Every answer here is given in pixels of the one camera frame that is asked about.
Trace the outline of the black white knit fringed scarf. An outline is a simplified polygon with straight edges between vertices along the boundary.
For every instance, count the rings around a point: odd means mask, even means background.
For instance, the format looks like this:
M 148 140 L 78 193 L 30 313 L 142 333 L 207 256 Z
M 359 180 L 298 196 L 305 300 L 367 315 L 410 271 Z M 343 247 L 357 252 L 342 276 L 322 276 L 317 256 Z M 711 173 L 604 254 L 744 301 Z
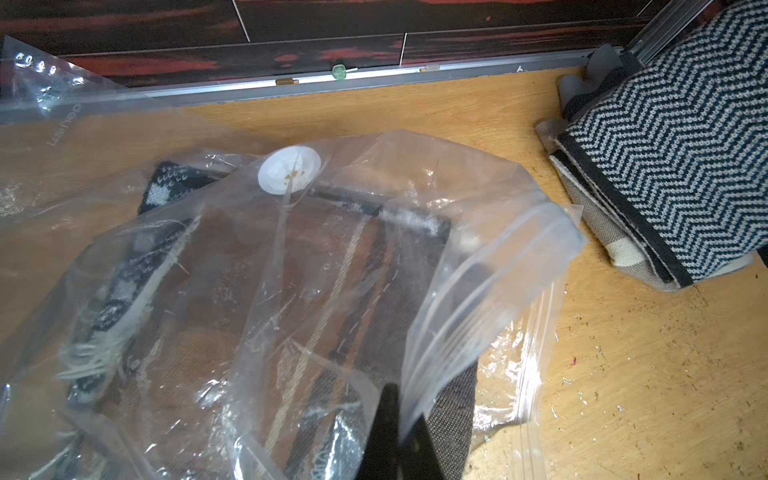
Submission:
M 66 368 L 59 377 L 70 383 L 70 405 L 87 408 L 103 396 L 127 344 L 146 320 L 159 284 L 199 221 L 198 217 L 166 221 L 130 235 L 127 257 L 89 303 L 64 351 Z

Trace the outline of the clear plastic vacuum bag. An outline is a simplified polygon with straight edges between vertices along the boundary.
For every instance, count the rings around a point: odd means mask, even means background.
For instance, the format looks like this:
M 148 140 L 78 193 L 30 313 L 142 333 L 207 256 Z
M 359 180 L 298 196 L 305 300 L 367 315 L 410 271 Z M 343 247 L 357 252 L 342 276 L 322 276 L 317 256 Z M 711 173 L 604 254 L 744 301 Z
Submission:
M 411 131 L 274 148 L 13 38 L 5 479 L 542 479 L 579 213 Z

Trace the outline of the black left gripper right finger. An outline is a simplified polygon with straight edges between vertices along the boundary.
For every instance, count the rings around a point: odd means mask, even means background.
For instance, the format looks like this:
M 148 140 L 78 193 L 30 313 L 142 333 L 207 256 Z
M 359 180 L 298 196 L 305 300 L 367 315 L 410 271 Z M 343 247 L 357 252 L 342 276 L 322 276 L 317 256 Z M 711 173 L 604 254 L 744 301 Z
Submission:
M 421 415 L 399 446 L 398 462 L 404 480 L 444 480 L 427 420 Z

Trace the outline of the brown plaid scarf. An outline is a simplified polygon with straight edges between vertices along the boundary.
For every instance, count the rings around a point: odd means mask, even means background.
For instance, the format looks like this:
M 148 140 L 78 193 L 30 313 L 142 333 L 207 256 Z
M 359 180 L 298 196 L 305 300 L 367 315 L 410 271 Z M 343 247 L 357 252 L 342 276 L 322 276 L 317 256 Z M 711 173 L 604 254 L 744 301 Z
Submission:
M 316 189 L 206 213 L 114 415 L 160 479 L 351 479 L 452 230 Z

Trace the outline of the dark blue grey plaid scarf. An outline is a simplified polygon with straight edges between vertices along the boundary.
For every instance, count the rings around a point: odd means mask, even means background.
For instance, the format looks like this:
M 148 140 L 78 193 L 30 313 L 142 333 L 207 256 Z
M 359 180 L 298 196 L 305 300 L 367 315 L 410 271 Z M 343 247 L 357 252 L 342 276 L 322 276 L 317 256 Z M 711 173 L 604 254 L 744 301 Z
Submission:
M 610 45 L 601 45 L 590 55 L 582 74 L 566 75 L 558 81 L 562 117 L 575 121 L 642 69 L 643 64 L 631 52 L 619 53 Z

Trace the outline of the aluminium corner frame post right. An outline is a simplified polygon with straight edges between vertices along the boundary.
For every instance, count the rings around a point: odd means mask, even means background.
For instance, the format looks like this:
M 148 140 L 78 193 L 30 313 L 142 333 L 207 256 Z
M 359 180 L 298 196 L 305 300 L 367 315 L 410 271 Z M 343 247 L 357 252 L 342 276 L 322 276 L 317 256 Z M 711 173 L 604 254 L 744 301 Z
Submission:
M 656 58 L 710 5 L 712 0 L 673 0 L 664 6 L 625 49 L 643 64 Z

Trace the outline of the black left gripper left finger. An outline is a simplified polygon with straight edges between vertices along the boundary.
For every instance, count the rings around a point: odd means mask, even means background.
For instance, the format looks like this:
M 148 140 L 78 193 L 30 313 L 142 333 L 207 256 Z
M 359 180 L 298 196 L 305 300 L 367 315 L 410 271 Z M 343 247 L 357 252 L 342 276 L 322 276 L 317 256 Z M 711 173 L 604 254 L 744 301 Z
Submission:
M 364 449 L 357 480 L 396 480 L 399 454 L 399 388 L 386 384 Z

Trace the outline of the black white herringbone scarf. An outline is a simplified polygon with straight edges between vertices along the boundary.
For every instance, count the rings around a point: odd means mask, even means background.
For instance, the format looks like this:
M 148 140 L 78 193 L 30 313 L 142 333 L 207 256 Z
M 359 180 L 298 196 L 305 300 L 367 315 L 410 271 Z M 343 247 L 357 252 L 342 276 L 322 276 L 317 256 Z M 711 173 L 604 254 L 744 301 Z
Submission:
M 538 134 L 613 266 L 678 291 L 767 245 L 767 5 L 739 1 Z

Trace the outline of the beige striped scarf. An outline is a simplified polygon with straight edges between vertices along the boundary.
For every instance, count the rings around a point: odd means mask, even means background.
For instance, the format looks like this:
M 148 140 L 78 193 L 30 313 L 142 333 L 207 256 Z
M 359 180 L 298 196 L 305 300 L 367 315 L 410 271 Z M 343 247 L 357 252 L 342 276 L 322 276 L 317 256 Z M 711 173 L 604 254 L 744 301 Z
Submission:
M 661 291 L 747 266 L 767 244 L 767 125 L 602 105 L 537 134 L 612 265 Z

